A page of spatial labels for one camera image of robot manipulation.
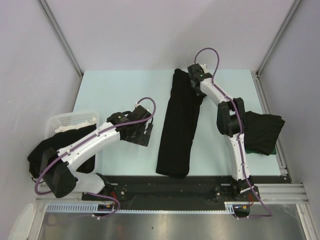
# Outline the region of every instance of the folded black cloth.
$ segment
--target folded black cloth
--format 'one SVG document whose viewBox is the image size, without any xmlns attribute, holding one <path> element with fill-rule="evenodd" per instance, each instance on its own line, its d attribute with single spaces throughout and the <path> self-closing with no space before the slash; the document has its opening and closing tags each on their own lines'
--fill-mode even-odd
<svg viewBox="0 0 320 240">
<path fill-rule="evenodd" d="M 29 172 L 34 178 L 38 178 L 40 175 L 40 167 L 42 161 L 42 155 L 48 148 L 53 148 L 55 151 L 58 149 L 67 147 L 74 142 L 80 140 L 84 136 L 96 130 L 96 125 L 85 126 L 79 129 L 72 129 L 65 132 L 59 132 L 54 136 L 43 140 L 38 146 L 30 153 L 27 157 L 29 161 Z M 89 158 L 84 162 L 78 169 L 77 172 L 88 174 L 91 173 L 95 168 L 95 156 Z"/>
<path fill-rule="evenodd" d="M 190 152 L 203 98 L 192 89 L 189 74 L 176 69 L 162 129 L 156 173 L 174 178 L 188 175 Z"/>
<path fill-rule="evenodd" d="M 244 129 L 244 147 L 260 154 L 270 155 L 285 121 L 281 116 L 252 111 L 246 112 L 245 117 L 247 126 Z"/>
</svg>

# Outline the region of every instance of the cable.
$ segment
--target cable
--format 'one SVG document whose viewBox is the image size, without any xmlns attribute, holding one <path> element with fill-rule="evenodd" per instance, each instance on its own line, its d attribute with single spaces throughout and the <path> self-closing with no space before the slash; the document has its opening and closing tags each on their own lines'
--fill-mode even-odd
<svg viewBox="0 0 320 240">
<path fill-rule="evenodd" d="M 218 67 L 219 67 L 219 63 L 220 63 L 220 57 L 219 57 L 219 54 L 217 52 L 217 50 L 215 50 L 214 48 L 212 47 L 206 47 L 206 48 L 203 48 L 201 49 L 195 56 L 194 58 L 194 63 L 196 63 L 196 60 L 197 60 L 197 56 L 204 50 L 212 50 L 215 52 L 216 56 L 217 56 L 217 63 L 216 63 L 216 66 L 215 66 L 215 70 L 213 72 L 213 75 L 212 75 L 212 79 L 211 79 L 211 83 L 212 85 L 224 96 L 224 98 L 228 99 L 233 108 L 234 108 L 234 111 L 235 111 L 235 115 L 236 115 L 236 118 L 238 120 L 238 123 L 239 123 L 239 134 L 237 135 L 236 137 L 236 140 L 238 142 L 238 145 L 239 145 L 239 148 L 240 148 L 240 155 L 241 155 L 241 165 L 242 165 L 242 172 L 243 172 L 243 175 L 244 175 L 244 178 L 245 178 L 245 181 L 247 182 L 248 186 L 250 187 L 250 190 L 252 191 L 253 195 L 256 197 L 256 199 L 258 199 L 258 201 L 261 203 L 261 205 L 264 207 L 264 209 L 269 213 L 269 214 L 258 214 L 258 215 L 252 215 L 250 216 L 250 218 L 258 218 L 258 217 L 272 217 L 272 212 L 271 210 L 263 203 L 263 201 L 261 200 L 261 198 L 256 194 L 256 191 L 254 190 L 254 188 L 252 187 L 248 177 L 247 177 L 247 174 L 246 174 L 246 169 L 245 169 L 245 157 L 244 157 L 244 151 L 242 149 L 242 145 L 241 145 L 241 140 L 240 140 L 240 135 L 244 133 L 244 127 L 243 127 L 243 123 L 240 119 L 240 115 L 239 115 L 239 111 L 238 111 L 238 108 L 234 102 L 234 100 L 232 98 L 230 98 L 229 96 L 227 96 L 227 94 L 220 88 L 218 87 L 215 82 L 214 82 L 214 78 L 215 78 L 215 75 L 216 75 L 216 72 L 218 70 Z M 249 218 L 249 216 L 247 217 L 237 217 L 237 215 L 234 215 L 237 219 L 244 219 L 244 218 Z"/>
<path fill-rule="evenodd" d="M 151 122 L 148 124 L 148 127 L 144 130 L 144 132 L 148 131 L 153 125 L 152 123 L 154 122 L 154 118 L 151 118 Z"/>
<path fill-rule="evenodd" d="M 104 130 L 101 130 L 98 132 L 98 135 L 101 135 L 111 129 L 114 129 L 114 128 L 117 128 L 117 127 L 122 127 L 122 126 L 127 126 L 127 125 L 132 125 L 132 124 L 139 124 L 139 123 L 144 123 L 144 122 L 147 122 L 148 120 L 152 119 L 153 116 L 155 115 L 156 113 L 156 102 L 151 98 L 151 97 L 143 97 L 141 98 L 137 103 L 139 104 L 140 102 L 142 102 L 143 100 L 150 100 L 152 103 L 153 103 L 153 112 L 151 114 L 151 116 L 145 118 L 145 119 L 142 119 L 142 120 L 137 120 L 137 121 L 131 121 L 131 122 L 125 122 L 125 123 L 120 123 L 120 124 L 116 124 L 116 125 L 113 125 L 111 127 L 108 127 Z M 88 141 L 90 141 L 91 139 L 95 138 L 95 137 L 98 137 L 98 135 L 92 135 L 90 137 L 88 137 L 87 139 L 83 140 L 82 142 L 80 142 L 79 144 L 77 144 L 76 146 L 74 146 L 73 148 L 70 149 L 70 152 L 73 152 L 74 150 L 76 150 L 77 148 L 79 148 L 80 146 L 82 146 L 83 144 L 87 143 Z M 38 177 L 38 179 L 36 180 L 35 182 L 35 186 L 34 186 L 34 191 L 37 195 L 46 195 L 46 194 L 49 194 L 51 193 L 51 191 L 45 191 L 45 192 L 39 192 L 38 191 L 38 186 L 39 184 L 41 183 L 40 180 L 44 177 L 44 175 L 48 172 L 48 170 L 50 168 L 52 168 L 52 166 L 54 164 L 56 164 L 60 159 L 64 158 L 68 153 L 65 152 L 63 153 L 62 155 L 58 156 L 55 160 L 53 160 L 44 170 L 43 172 L 40 174 L 40 176 Z M 120 205 L 120 202 L 117 200 L 117 197 L 110 197 L 110 196 L 104 196 L 104 195 L 99 195 L 99 194 L 96 194 L 96 193 L 91 193 L 91 192 L 87 192 L 87 194 L 89 195 L 92 195 L 92 196 L 95 196 L 95 197 L 99 197 L 99 198 L 105 198 L 105 199 L 110 199 L 114 202 L 117 203 L 117 208 L 116 210 L 114 210 L 113 212 L 105 215 L 105 216 L 99 216 L 97 217 L 97 219 L 104 219 L 104 218 L 108 218 L 112 215 L 114 215 L 121 207 Z M 69 218 L 67 219 L 67 221 L 69 222 L 70 219 L 77 219 L 77 218 L 81 218 L 81 217 L 88 217 L 88 216 L 92 216 L 92 215 L 89 215 L 89 214 L 82 214 L 82 215 L 79 215 L 79 216 L 76 216 L 76 217 L 73 217 L 73 218 Z"/>
<path fill-rule="evenodd" d="M 128 114 L 130 114 L 130 113 L 131 113 L 131 111 L 123 111 L 123 112 L 122 112 L 123 115 L 128 115 Z"/>
<path fill-rule="evenodd" d="M 205 51 L 205 50 L 212 50 L 212 51 L 214 51 L 215 54 L 216 54 L 217 62 L 216 62 L 216 66 L 215 66 L 214 72 L 213 72 L 213 74 L 212 74 L 212 79 L 211 79 L 212 84 L 214 84 L 214 78 L 215 78 L 216 72 L 217 72 L 217 70 L 218 70 L 219 63 L 220 63 L 220 56 L 219 56 L 219 53 L 217 52 L 217 50 L 215 50 L 215 49 L 212 48 L 212 47 L 205 47 L 204 49 L 201 49 L 201 50 L 195 55 L 195 57 L 194 57 L 194 63 L 197 62 L 197 57 L 198 57 L 198 55 L 199 55 L 200 53 L 202 53 L 203 51 Z"/>
<path fill-rule="evenodd" d="M 250 207 L 255 203 L 254 199 L 250 194 L 248 194 L 249 202 L 250 202 Z"/>
<path fill-rule="evenodd" d="M 95 194 L 95 193 L 91 193 L 91 192 L 87 192 L 86 194 L 89 194 L 89 195 L 92 195 L 94 197 L 99 197 L 99 198 L 105 198 L 105 199 L 110 199 L 114 202 L 117 203 L 117 208 L 116 210 L 110 212 L 110 213 L 106 213 L 105 215 L 103 216 L 98 216 L 96 219 L 97 220 L 100 220 L 100 219 L 105 219 L 105 218 L 108 218 L 108 217 L 111 217 L 112 215 L 114 215 L 117 211 L 120 210 L 120 202 L 118 201 L 118 199 L 116 198 L 113 198 L 113 197 L 110 197 L 110 196 L 104 196 L 104 195 L 99 195 L 99 194 Z M 46 223 L 48 226 L 52 227 L 52 226 L 56 226 L 56 225 L 62 225 L 62 224 L 68 224 L 71 222 L 71 220 L 75 220 L 75 219 L 78 219 L 78 218 L 82 218 L 82 217 L 95 217 L 94 214 L 81 214 L 81 215 L 77 215 L 77 216 L 74 216 L 74 217 L 70 217 L 68 219 L 65 219 L 63 221 L 59 221 L 59 222 L 56 222 L 56 223 Z"/>
<path fill-rule="evenodd" d="M 139 123 L 144 123 L 147 122 L 148 120 L 152 119 L 152 117 L 155 115 L 156 113 L 156 103 L 155 101 L 151 98 L 151 97 L 143 97 L 141 98 L 137 103 L 139 104 L 140 102 L 142 102 L 143 100 L 150 100 L 153 103 L 153 112 L 152 114 L 142 120 L 137 120 L 137 121 L 131 121 L 131 122 L 124 122 L 124 123 L 120 123 L 120 124 L 116 124 L 113 126 L 110 126 L 106 129 L 103 129 L 101 131 L 98 132 L 98 134 L 94 134 L 91 135 L 90 137 L 88 137 L 87 139 L 83 140 L 82 142 L 80 142 L 79 144 L 77 144 L 76 146 L 74 146 L 73 148 L 70 149 L 70 153 L 73 152 L 74 150 L 76 150 L 77 148 L 81 147 L 83 144 L 89 142 L 91 139 L 97 138 L 98 135 L 101 135 L 111 129 L 114 128 L 118 128 L 118 127 L 122 127 L 122 126 L 127 126 L 127 125 L 132 125 L 132 124 L 139 124 Z M 38 177 L 38 179 L 35 182 L 35 186 L 34 186 L 34 191 L 37 195 L 46 195 L 51 193 L 51 191 L 45 191 L 45 192 L 39 192 L 38 191 L 38 185 L 40 184 L 40 180 L 44 177 L 44 175 L 48 172 L 48 170 L 50 168 L 52 168 L 53 165 L 55 165 L 60 159 L 64 158 L 66 155 L 68 155 L 68 152 L 63 153 L 62 155 L 58 156 L 55 160 L 53 160 L 44 170 L 43 172 L 40 174 L 40 176 Z"/>
<path fill-rule="evenodd" d="M 113 196 L 113 198 L 118 199 L 114 191 L 111 192 L 111 195 Z"/>
<path fill-rule="evenodd" d="M 34 179 L 33 176 L 31 176 L 31 180 L 36 183 L 36 180 Z"/>
</svg>

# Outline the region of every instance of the light blue table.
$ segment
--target light blue table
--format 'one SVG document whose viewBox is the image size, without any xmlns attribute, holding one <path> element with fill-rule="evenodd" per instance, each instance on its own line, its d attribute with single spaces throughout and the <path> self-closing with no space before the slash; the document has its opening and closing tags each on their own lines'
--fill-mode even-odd
<svg viewBox="0 0 320 240">
<path fill-rule="evenodd" d="M 105 175 L 155 176 L 162 128 L 167 111 L 174 70 L 86 71 L 74 112 L 97 111 L 100 123 L 116 112 L 133 111 L 143 97 L 156 102 L 154 127 L 148 147 L 121 141 L 107 146 L 99 154 L 98 172 Z M 218 70 L 216 82 L 233 97 L 244 100 L 245 110 L 262 113 L 249 70 Z M 152 103 L 142 102 L 152 110 Z M 206 97 L 200 108 L 191 149 L 191 176 L 231 174 L 230 155 L 224 137 L 216 126 L 217 107 Z M 254 176 L 279 176 L 274 155 L 247 154 Z"/>
</svg>

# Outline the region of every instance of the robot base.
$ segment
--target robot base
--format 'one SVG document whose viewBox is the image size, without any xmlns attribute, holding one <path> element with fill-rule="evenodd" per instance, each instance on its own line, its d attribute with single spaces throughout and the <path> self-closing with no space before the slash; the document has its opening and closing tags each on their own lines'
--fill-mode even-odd
<svg viewBox="0 0 320 240">
<path fill-rule="evenodd" d="M 257 186 L 253 186 L 255 193 L 260 197 L 259 189 Z M 251 190 L 243 193 L 234 193 L 231 185 L 217 185 L 213 188 L 215 192 L 215 200 L 217 202 L 248 202 L 249 195 L 252 197 L 254 202 L 258 202 L 258 199 L 252 193 Z"/>
</svg>

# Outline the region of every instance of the white plastic container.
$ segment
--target white plastic container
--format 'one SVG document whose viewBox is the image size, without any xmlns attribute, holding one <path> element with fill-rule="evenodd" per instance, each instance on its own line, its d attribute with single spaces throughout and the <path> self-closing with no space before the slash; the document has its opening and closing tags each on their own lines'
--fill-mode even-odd
<svg viewBox="0 0 320 240">
<path fill-rule="evenodd" d="M 67 127 L 69 125 L 77 125 L 82 123 L 89 123 L 93 118 L 96 119 L 96 127 L 100 126 L 100 118 L 99 114 L 95 111 L 90 112 L 68 112 L 60 115 L 56 115 L 51 117 L 47 123 L 44 132 L 44 139 L 51 138 L 55 135 L 55 130 L 59 127 Z M 98 171 L 98 160 L 99 160 L 99 152 L 95 154 L 95 163 L 94 170 L 92 173 L 96 173 Z"/>
</svg>

